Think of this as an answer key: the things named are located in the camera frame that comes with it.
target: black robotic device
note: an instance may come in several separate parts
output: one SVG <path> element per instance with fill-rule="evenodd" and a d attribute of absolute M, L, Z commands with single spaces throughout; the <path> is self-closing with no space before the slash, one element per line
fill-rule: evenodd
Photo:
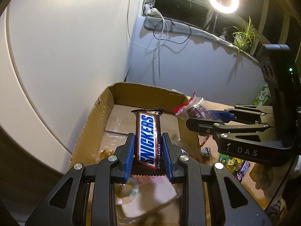
<path fill-rule="evenodd" d="M 190 118 L 187 127 L 210 133 L 222 154 L 262 164 L 281 166 L 299 153 L 300 81 L 286 45 L 263 45 L 258 59 L 268 83 L 271 106 L 235 106 L 213 111 L 220 121 Z M 244 125 L 224 125 L 231 120 Z M 26 226 L 86 223 L 90 184 L 94 182 L 91 225 L 117 226 L 114 184 L 129 178 L 135 135 L 98 164 L 75 164 L 28 218 Z M 183 155 L 168 133 L 162 135 L 166 175 L 183 183 L 181 226 L 206 225 L 203 182 L 207 183 L 211 225 L 271 225 L 265 212 L 221 163 L 207 166 Z"/>

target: white cable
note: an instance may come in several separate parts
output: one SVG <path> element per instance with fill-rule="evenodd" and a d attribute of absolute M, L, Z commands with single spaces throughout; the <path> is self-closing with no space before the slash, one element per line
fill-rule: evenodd
<path fill-rule="evenodd" d="M 168 25 L 167 25 L 165 19 L 163 18 L 162 14 L 161 14 L 156 8 L 153 8 L 153 9 L 158 13 L 158 15 L 162 18 L 162 21 L 163 21 L 162 31 L 161 31 L 161 33 L 160 33 L 160 37 L 159 37 L 159 40 L 158 40 L 158 42 L 157 42 L 157 45 L 158 45 L 158 44 L 159 44 L 159 45 L 156 46 L 156 47 L 154 47 L 154 48 L 147 48 L 147 47 L 144 47 L 144 46 L 139 45 L 138 43 L 136 43 L 136 42 L 134 42 L 134 41 L 132 40 L 131 35 L 130 35 L 130 32 L 129 32 L 129 27 L 128 27 L 128 13 L 129 13 L 130 1 L 131 1 L 131 0 L 128 0 L 128 8 L 127 8 L 127 14 L 126 14 L 126 26 L 127 26 L 128 36 L 129 36 L 130 40 L 131 40 L 134 44 L 136 44 L 136 45 L 138 45 L 138 46 L 140 46 L 140 47 L 143 47 L 143 48 L 145 48 L 145 49 L 149 49 L 149 50 L 153 50 L 153 49 L 156 49 L 156 48 L 158 48 L 158 47 L 164 45 L 165 42 L 166 42 L 166 38 L 168 37 Z M 164 39 L 164 42 L 163 42 L 162 44 L 160 44 L 160 40 L 161 40 L 162 34 L 163 34 L 163 32 L 164 32 L 165 25 L 166 25 L 166 27 L 167 27 L 166 38 Z"/>

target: black cable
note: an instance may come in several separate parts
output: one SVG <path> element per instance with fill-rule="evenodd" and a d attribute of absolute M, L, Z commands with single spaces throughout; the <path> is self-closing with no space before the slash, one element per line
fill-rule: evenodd
<path fill-rule="evenodd" d="M 152 3 L 154 0 L 152 0 L 151 2 L 145 2 L 145 0 L 143 0 L 143 7 L 142 7 L 142 12 L 143 12 L 143 15 L 146 16 L 145 12 L 144 12 L 144 5 L 145 4 L 150 4 Z"/>
<path fill-rule="evenodd" d="M 173 23 L 173 21 L 172 21 L 171 18 L 168 18 L 168 17 L 165 17 L 165 18 L 169 19 L 169 20 L 171 21 L 171 23 L 172 23 L 173 26 L 176 25 L 175 23 Z M 192 34 L 192 29 L 191 29 L 190 25 L 186 24 L 186 23 L 183 22 L 183 21 L 177 20 L 177 19 L 173 19 L 173 20 L 174 20 L 174 21 L 178 21 L 178 22 L 180 22 L 180 23 L 182 23 L 182 24 L 185 24 L 185 25 L 187 25 L 187 26 L 189 27 L 189 30 L 190 30 L 189 36 L 188 36 L 183 42 L 179 43 L 179 42 L 175 42 L 175 41 L 172 41 L 172 40 L 159 39 L 159 38 L 157 38 L 157 37 L 155 36 L 155 30 L 156 30 L 156 28 L 157 28 L 158 25 L 159 25 L 160 23 L 162 23 L 163 21 L 160 21 L 160 22 L 155 26 L 155 28 L 153 29 L 153 36 L 154 36 L 154 38 L 157 39 L 157 40 L 166 40 L 166 41 L 170 41 L 170 42 L 173 42 L 173 43 L 179 44 L 179 45 L 185 43 L 185 42 L 189 39 L 189 37 L 191 36 L 191 34 Z"/>
<path fill-rule="evenodd" d="M 288 170 L 286 172 L 286 174 L 284 175 L 284 178 L 283 180 L 281 181 L 281 183 L 279 184 L 279 187 L 277 188 L 275 194 L 273 195 L 272 199 L 270 200 L 270 202 L 268 203 L 267 207 L 265 208 L 265 212 L 268 210 L 268 208 L 270 207 L 270 205 L 272 204 L 273 200 L 275 199 L 276 195 L 278 194 L 279 190 L 281 189 L 282 185 L 284 184 L 284 182 L 286 181 L 294 163 L 295 163 L 295 159 L 296 159 L 296 156 L 294 156 L 294 158 L 292 159 L 292 162 L 290 164 L 290 166 L 288 167 Z"/>

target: window sill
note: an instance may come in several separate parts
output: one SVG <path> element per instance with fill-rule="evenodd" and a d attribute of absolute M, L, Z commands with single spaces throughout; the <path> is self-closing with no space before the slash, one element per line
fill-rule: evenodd
<path fill-rule="evenodd" d="M 145 17 L 143 26 L 144 26 L 144 28 L 146 30 L 149 30 L 149 31 L 154 31 L 155 30 L 155 31 L 161 32 L 162 27 L 161 26 L 157 26 L 157 24 L 161 20 L 162 19 L 147 16 L 147 17 Z M 176 24 L 176 26 L 172 26 L 171 22 L 168 19 L 166 20 L 166 23 L 168 25 L 169 33 L 186 34 L 186 35 L 190 34 L 190 29 L 188 28 L 187 25 L 179 23 L 179 22 L 176 22 L 176 21 L 173 21 L 173 22 Z M 191 35 L 193 35 L 193 36 L 200 36 L 200 37 L 206 38 L 208 40 L 218 42 L 218 43 L 220 43 L 223 46 L 232 48 L 234 52 L 236 52 L 238 50 L 238 47 L 235 46 L 234 44 L 232 44 L 231 42 L 227 42 L 224 39 L 219 38 L 219 37 L 217 37 L 217 36 L 215 36 L 213 34 L 210 34 L 210 33 L 206 32 L 204 30 L 197 29 L 197 28 L 192 27 L 192 26 L 190 26 L 190 27 L 191 27 L 191 30 L 192 30 Z M 242 50 L 240 50 L 240 53 L 245 54 L 246 57 L 249 57 L 252 61 L 255 61 L 256 63 L 258 63 L 257 59 L 255 57 L 253 57 L 252 55 L 250 55 L 249 53 L 247 53 L 245 51 L 242 51 Z"/>

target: spider plant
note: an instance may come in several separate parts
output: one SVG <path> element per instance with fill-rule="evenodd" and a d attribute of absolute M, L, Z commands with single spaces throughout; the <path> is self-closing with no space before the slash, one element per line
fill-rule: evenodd
<path fill-rule="evenodd" d="M 255 39 L 259 37 L 254 33 L 255 28 L 252 25 L 250 17 L 249 23 L 246 24 L 243 20 L 243 24 L 245 28 L 233 26 L 237 30 L 233 32 L 233 35 L 235 35 L 234 44 L 239 48 L 237 50 L 237 53 L 239 53 L 241 49 L 247 52 L 251 52 L 255 46 Z"/>

